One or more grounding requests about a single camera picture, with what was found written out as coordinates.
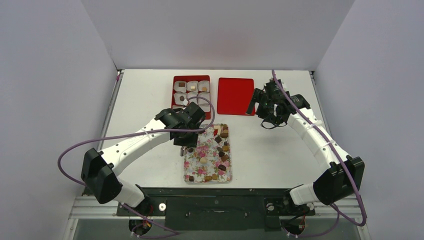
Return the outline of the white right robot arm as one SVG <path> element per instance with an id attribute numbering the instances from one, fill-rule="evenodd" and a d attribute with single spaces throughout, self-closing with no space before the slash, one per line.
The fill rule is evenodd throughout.
<path id="1" fill-rule="evenodd" d="M 333 140 L 301 94 L 290 95 L 282 90 L 280 80 L 270 80 L 263 89 L 256 88 L 246 112 L 251 114 L 258 105 L 255 114 L 263 122 L 274 128 L 291 127 L 309 148 L 322 172 L 313 183 L 292 188 L 282 199 L 283 209 L 294 214 L 304 204 L 330 205 L 354 194 L 361 187 L 363 160 L 351 157 Z"/>

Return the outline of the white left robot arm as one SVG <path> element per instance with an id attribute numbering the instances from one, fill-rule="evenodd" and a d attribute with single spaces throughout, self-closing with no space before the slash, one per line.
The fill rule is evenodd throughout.
<path id="1" fill-rule="evenodd" d="M 136 215 L 145 214 L 149 201 L 141 187 L 119 179 L 119 175 L 139 157 L 168 141 L 175 146 L 195 147 L 205 118 L 206 113 L 194 102 L 179 110 L 163 109 L 134 135 L 102 150 L 88 150 L 83 158 L 82 181 L 98 203 L 117 201 Z"/>

